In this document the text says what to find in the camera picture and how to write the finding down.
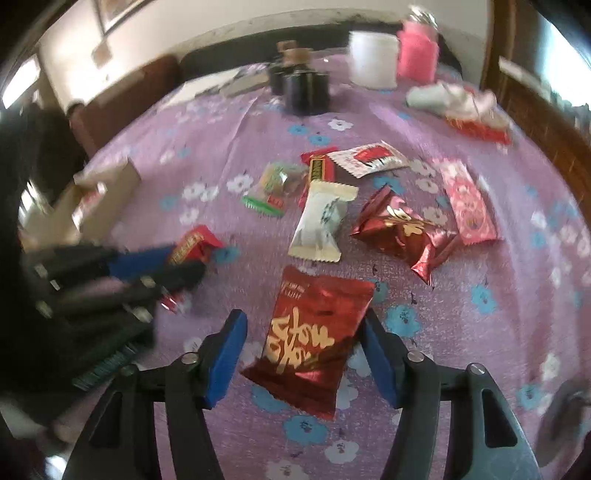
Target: red foil candy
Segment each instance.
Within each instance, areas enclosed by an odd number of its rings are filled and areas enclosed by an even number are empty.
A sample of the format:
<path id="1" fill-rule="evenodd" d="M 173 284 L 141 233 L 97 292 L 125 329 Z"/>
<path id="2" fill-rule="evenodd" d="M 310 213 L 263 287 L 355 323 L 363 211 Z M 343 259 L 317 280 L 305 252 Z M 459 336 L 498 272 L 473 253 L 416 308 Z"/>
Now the red foil candy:
<path id="1" fill-rule="evenodd" d="M 402 258 L 429 285 L 432 270 L 462 244 L 457 232 L 416 215 L 387 185 L 365 204 L 351 236 Z"/>
<path id="2" fill-rule="evenodd" d="M 205 225 L 197 225 L 184 234 L 183 238 L 181 238 L 170 254 L 168 263 L 177 265 L 183 263 L 185 260 L 200 260 L 203 263 L 207 263 L 212 252 L 216 248 L 221 247 L 223 247 L 223 243 L 209 231 L 209 228 Z M 184 301 L 185 292 L 181 291 L 165 295 L 160 303 L 165 309 L 177 313 L 179 305 Z"/>
<path id="3" fill-rule="evenodd" d="M 242 375 L 275 398 L 331 420 L 355 332 L 373 294 L 371 282 L 285 267 L 262 358 Z"/>

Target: cork stopper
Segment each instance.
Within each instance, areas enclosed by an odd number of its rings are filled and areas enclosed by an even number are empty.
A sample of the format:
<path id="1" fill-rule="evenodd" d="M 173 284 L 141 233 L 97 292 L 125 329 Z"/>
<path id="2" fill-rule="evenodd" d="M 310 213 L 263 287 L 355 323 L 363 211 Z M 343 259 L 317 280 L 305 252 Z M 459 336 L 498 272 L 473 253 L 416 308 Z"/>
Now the cork stopper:
<path id="1" fill-rule="evenodd" d="M 310 62 L 311 48 L 291 48 L 283 52 L 283 65 L 307 65 Z"/>

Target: window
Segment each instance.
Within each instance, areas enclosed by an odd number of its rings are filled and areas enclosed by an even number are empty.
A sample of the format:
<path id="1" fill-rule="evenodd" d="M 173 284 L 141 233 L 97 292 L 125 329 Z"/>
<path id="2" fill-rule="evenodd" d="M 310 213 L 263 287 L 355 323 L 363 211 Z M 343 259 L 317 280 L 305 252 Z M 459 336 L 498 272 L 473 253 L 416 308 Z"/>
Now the window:
<path id="1" fill-rule="evenodd" d="M 4 89 L 4 93 L 2 94 L 4 107 L 8 108 L 18 100 L 37 81 L 40 73 L 41 67 L 39 66 L 37 56 L 33 55 L 21 65 Z"/>

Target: brown chair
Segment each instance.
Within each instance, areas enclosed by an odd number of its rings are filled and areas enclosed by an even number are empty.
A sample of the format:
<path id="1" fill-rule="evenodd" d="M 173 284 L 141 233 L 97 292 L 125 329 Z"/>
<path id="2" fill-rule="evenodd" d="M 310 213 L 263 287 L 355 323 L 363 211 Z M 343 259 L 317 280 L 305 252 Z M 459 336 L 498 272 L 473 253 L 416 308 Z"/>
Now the brown chair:
<path id="1" fill-rule="evenodd" d="M 89 158 L 180 84 L 177 59 L 168 55 L 123 77 L 94 98 L 76 108 L 70 117 L 74 136 Z"/>

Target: small bottle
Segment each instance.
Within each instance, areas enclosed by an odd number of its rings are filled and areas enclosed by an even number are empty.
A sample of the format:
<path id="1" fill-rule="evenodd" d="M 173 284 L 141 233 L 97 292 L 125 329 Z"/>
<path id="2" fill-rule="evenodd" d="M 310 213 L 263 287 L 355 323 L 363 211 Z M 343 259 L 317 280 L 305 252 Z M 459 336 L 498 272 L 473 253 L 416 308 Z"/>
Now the small bottle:
<path id="1" fill-rule="evenodd" d="M 439 61 L 437 23 L 431 13 L 411 5 L 411 13 L 402 22 L 398 76 L 424 85 L 435 82 Z"/>

